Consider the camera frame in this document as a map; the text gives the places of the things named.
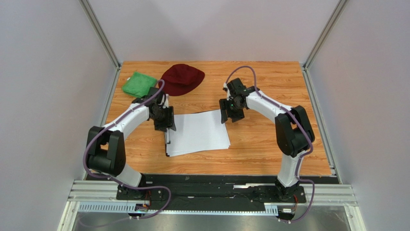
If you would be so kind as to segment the black clipboard folder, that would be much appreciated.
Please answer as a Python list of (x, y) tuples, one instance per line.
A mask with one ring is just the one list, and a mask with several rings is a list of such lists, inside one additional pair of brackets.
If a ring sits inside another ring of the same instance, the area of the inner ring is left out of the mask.
[(169, 130), (164, 133), (164, 140), (165, 140), (165, 155), (166, 157), (169, 157), (168, 150), (167, 150), (168, 145), (171, 144)]

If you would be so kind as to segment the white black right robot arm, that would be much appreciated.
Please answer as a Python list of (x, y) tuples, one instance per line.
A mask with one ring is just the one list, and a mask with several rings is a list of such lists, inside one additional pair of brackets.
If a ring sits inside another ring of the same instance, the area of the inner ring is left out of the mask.
[(275, 180), (276, 196), (292, 198), (299, 186), (299, 172), (304, 155), (312, 147), (315, 135), (306, 110), (302, 106), (282, 104), (255, 86), (246, 87), (239, 78), (224, 83), (227, 96), (219, 100), (221, 123), (244, 118), (244, 109), (251, 109), (275, 125), (276, 141), (282, 152), (280, 172)]

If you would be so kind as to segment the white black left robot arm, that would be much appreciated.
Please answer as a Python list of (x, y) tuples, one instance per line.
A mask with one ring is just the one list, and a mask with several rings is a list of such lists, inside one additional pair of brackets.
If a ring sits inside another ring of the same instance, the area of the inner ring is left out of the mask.
[(151, 87), (148, 94), (132, 101), (128, 109), (103, 127), (90, 128), (83, 155), (83, 167), (96, 178), (107, 178), (120, 186), (146, 191), (145, 176), (127, 164), (125, 140), (143, 122), (152, 120), (154, 129), (170, 144), (170, 132), (176, 130), (169, 95)]

